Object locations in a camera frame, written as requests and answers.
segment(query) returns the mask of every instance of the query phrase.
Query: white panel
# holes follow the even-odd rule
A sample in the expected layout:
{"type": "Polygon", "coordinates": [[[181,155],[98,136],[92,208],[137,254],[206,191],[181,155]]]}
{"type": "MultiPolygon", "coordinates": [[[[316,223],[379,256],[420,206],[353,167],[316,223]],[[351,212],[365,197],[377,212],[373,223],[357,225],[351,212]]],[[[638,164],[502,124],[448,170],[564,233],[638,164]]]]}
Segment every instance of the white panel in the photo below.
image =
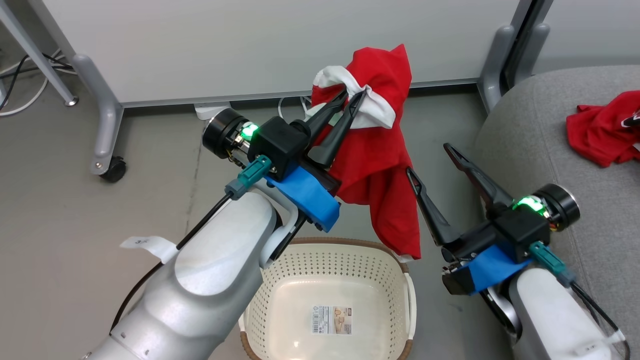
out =
{"type": "Polygon", "coordinates": [[[551,31],[533,73],[640,63],[640,1],[554,0],[551,31]]]}
{"type": "Polygon", "coordinates": [[[44,0],[120,102],[310,90],[404,43],[413,81],[477,78],[517,0],[44,0]]]}

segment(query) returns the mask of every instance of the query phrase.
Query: barcode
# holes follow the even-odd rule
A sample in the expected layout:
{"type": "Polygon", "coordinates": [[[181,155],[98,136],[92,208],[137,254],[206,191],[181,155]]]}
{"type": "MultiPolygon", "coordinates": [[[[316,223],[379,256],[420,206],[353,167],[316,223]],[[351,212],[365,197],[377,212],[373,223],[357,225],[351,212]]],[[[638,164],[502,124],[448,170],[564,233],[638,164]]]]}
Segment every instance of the barcode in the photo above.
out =
{"type": "Polygon", "coordinates": [[[319,334],[320,333],[320,312],[314,312],[313,317],[311,318],[311,333],[319,334]]]}

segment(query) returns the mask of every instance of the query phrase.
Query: red fabric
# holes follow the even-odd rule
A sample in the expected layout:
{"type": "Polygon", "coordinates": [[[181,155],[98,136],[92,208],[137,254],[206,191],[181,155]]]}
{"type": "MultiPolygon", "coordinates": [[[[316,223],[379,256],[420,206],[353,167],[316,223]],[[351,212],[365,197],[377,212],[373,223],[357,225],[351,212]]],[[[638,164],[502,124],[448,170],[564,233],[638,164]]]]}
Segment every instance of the red fabric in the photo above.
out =
{"type": "MultiPolygon", "coordinates": [[[[346,67],[360,86],[369,85],[396,113],[392,129],[349,130],[329,174],[340,179],[338,196],[350,204],[369,205],[371,223],[388,248],[420,258],[420,231],[415,197],[406,177],[411,159],[400,131],[403,104],[411,83],[404,45],[391,51],[366,47],[353,53],[346,67]]],[[[313,87],[312,105],[328,102],[344,87],[313,87]]],[[[324,138],[328,129],[318,139],[324,138]]]]}
{"type": "Polygon", "coordinates": [[[566,130],[569,144],[580,155],[601,167],[613,161],[640,160],[640,151],[633,146],[640,142],[640,126],[622,126],[640,110],[640,91],[623,92],[607,106],[578,105],[577,109],[566,118],[566,130]]]}

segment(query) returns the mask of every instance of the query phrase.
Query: teal connector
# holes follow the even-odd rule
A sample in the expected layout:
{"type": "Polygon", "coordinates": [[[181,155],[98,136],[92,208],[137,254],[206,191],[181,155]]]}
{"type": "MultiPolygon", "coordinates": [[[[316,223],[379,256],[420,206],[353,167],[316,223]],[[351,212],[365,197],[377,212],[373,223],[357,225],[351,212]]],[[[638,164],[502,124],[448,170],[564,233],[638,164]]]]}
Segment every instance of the teal connector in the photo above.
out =
{"type": "Polygon", "coordinates": [[[265,155],[258,156],[244,170],[240,171],[237,179],[227,184],[225,192],[231,195],[232,200],[240,199],[253,184],[266,176],[270,169],[271,160],[265,155]]]}
{"type": "Polygon", "coordinates": [[[531,256],[544,266],[547,270],[554,274],[558,282],[565,288],[569,288],[571,283],[575,281],[575,274],[567,269],[566,265],[559,257],[557,257],[542,242],[536,241],[529,247],[531,256]]]}

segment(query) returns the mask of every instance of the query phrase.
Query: perforated basket side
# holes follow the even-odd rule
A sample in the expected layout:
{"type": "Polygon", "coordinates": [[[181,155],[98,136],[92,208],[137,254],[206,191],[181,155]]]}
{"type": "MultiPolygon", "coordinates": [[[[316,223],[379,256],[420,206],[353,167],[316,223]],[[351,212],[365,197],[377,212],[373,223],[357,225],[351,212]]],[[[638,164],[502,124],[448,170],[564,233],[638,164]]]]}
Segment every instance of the perforated basket side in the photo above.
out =
{"type": "Polygon", "coordinates": [[[266,345],[269,300],[271,291],[286,277],[322,275],[357,277],[377,285],[387,293],[390,323],[388,360],[405,359],[412,347],[407,340],[406,280],[408,267],[397,261],[384,245],[371,241],[341,238],[300,238],[291,245],[318,244],[318,247],[289,246],[281,258],[263,271],[264,283],[245,313],[246,332],[241,333],[243,347],[253,360],[269,360],[266,345]],[[349,245],[331,247],[324,245],[349,245]]]}

